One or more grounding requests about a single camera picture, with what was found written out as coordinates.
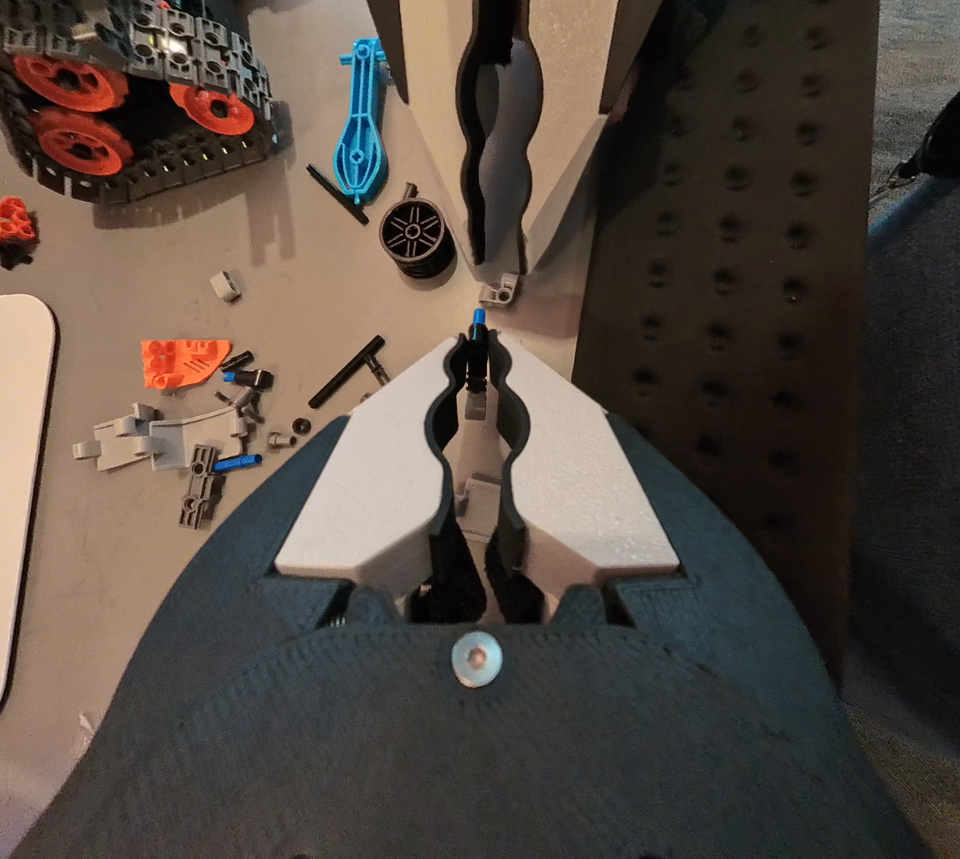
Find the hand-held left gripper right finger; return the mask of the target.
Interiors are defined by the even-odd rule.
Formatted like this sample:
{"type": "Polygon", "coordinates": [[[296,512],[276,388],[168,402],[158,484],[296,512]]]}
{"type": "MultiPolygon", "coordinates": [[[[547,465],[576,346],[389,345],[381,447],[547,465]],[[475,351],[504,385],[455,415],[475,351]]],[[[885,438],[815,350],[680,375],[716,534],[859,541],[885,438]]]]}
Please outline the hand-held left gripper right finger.
{"type": "Polygon", "coordinates": [[[681,559],[613,417],[517,338],[490,333],[499,500],[488,583],[503,623],[543,623],[574,588],[674,579],[681,559]]]}

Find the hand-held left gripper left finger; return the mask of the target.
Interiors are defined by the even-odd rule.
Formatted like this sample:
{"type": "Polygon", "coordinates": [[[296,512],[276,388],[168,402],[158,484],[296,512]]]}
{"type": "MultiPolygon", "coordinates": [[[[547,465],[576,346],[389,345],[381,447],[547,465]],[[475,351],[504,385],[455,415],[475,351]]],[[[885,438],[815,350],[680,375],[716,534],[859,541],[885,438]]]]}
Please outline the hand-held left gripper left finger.
{"type": "Polygon", "coordinates": [[[445,448],[458,431],[460,338],[448,337],[347,417],[274,560],[283,576],[347,580],[460,619],[460,529],[445,448]]]}

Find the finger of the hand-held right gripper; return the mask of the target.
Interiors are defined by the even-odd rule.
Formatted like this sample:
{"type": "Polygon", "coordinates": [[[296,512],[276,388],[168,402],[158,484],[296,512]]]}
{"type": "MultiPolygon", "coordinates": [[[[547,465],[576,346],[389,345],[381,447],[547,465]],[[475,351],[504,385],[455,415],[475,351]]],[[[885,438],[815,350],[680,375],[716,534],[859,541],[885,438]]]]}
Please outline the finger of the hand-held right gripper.
{"type": "Polygon", "coordinates": [[[472,267],[486,258],[477,107],[480,0],[398,0],[407,105],[447,194],[450,228],[472,267]]]}
{"type": "Polygon", "coordinates": [[[607,121],[600,107],[618,1],[529,0],[542,98],[526,149],[531,192],[521,228],[528,273],[548,251],[607,121]]]}

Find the blue plastic separator tool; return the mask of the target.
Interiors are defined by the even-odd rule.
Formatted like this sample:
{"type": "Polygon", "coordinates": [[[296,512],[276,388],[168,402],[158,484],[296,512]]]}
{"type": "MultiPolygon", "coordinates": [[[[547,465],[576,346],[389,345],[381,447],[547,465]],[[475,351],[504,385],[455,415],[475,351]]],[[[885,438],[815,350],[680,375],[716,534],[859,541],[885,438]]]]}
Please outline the blue plastic separator tool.
{"type": "Polygon", "coordinates": [[[358,38],[340,56],[350,70],[349,108],[333,153],[335,179],[347,199],[366,205],[379,193],[389,172],[379,132],[381,66],[387,61],[378,37],[358,38]]]}

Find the grey angled connector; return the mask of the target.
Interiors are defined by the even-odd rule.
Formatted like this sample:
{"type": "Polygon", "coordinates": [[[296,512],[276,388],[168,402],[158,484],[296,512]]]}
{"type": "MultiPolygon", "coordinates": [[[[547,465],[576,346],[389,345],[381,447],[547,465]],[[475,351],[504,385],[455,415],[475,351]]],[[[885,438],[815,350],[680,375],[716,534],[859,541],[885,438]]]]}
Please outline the grey angled connector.
{"type": "Polygon", "coordinates": [[[235,409],[238,414],[256,424],[263,424],[265,419],[260,410],[261,391],[251,386],[237,386],[234,394],[227,395],[219,389],[213,391],[213,396],[222,404],[235,409]]]}

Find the black axle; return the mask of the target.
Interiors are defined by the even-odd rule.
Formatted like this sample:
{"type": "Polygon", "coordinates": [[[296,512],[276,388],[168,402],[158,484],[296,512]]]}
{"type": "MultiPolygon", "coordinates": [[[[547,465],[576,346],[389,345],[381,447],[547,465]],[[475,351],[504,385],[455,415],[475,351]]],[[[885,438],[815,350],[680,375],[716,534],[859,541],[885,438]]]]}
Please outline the black axle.
{"type": "Polygon", "coordinates": [[[384,337],[380,335],[374,336],[373,339],[351,357],[348,362],[308,400],[308,407],[312,410],[321,408],[331,397],[341,390],[343,385],[351,380],[356,373],[364,368],[370,370],[366,364],[366,359],[369,356],[375,356],[378,360],[378,354],[385,345],[386,340],[384,337]]]}

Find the black spoked wheel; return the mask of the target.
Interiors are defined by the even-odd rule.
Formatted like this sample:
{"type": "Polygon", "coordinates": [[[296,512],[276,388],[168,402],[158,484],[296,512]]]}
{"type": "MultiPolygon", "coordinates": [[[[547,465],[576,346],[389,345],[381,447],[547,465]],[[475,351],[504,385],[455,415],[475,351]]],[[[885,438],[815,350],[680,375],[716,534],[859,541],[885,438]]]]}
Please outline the black spoked wheel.
{"type": "Polygon", "coordinates": [[[405,277],[440,276],[455,258],[448,224],[429,200],[408,196],[392,205],[379,226],[379,242],[405,277]]]}

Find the orange sloped panel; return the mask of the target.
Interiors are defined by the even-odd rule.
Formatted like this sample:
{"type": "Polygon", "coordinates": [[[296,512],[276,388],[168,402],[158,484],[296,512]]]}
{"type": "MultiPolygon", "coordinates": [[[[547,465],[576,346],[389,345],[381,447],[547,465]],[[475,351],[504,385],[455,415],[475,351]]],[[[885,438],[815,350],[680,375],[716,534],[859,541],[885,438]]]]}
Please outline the orange sloped panel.
{"type": "Polygon", "coordinates": [[[148,339],[140,343],[144,386],[167,391],[206,382],[232,352],[228,339],[148,339]]]}

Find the black dimpled pad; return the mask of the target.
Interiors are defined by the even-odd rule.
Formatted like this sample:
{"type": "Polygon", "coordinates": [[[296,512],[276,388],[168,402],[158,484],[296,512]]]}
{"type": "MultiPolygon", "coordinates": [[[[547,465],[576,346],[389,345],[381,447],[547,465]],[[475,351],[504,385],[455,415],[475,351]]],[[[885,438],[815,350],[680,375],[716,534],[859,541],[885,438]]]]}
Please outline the black dimpled pad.
{"type": "Polygon", "coordinates": [[[602,140],[573,379],[846,647],[880,0],[664,0],[602,140]]]}

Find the grey orange toy tracked robot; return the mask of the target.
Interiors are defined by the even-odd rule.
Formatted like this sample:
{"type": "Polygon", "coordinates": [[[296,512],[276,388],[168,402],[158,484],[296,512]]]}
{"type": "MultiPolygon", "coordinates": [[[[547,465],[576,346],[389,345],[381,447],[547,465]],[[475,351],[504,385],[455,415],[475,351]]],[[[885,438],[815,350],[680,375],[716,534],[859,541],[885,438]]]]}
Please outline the grey orange toy tracked robot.
{"type": "Polygon", "coordinates": [[[54,193],[127,205],[280,148],[239,0],[1,0],[2,125],[54,193]]]}

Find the white book stand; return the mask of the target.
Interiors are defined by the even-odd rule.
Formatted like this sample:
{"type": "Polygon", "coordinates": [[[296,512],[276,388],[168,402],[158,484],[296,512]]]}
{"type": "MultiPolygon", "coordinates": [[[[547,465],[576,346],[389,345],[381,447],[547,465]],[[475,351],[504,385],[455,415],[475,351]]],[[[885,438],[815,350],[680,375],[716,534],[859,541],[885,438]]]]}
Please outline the white book stand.
{"type": "Polygon", "coordinates": [[[26,293],[1,297],[1,699],[12,680],[58,326],[26,293]]]}

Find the orange curved piece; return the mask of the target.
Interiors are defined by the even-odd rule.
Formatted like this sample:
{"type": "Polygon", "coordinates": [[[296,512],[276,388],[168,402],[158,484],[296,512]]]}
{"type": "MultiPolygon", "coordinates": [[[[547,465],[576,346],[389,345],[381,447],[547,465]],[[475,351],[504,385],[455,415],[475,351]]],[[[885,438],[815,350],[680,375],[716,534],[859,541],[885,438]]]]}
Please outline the orange curved piece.
{"type": "Polygon", "coordinates": [[[13,270],[33,262],[39,234],[24,201],[13,195],[1,198],[1,268],[13,270]]]}

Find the dark grey frame connector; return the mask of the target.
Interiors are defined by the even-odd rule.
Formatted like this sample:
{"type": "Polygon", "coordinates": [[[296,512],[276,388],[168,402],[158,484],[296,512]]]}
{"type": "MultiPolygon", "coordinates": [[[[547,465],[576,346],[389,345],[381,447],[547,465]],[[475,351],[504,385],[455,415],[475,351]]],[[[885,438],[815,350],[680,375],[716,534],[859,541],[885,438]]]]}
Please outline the dark grey frame connector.
{"type": "Polygon", "coordinates": [[[187,467],[187,489],[181,499],[177,520],[180,528],[199,530],[210,523],[225,478],[214,470],[218,461],[218,449],[215,446],[198,444],[194,447],[187,467]]]}

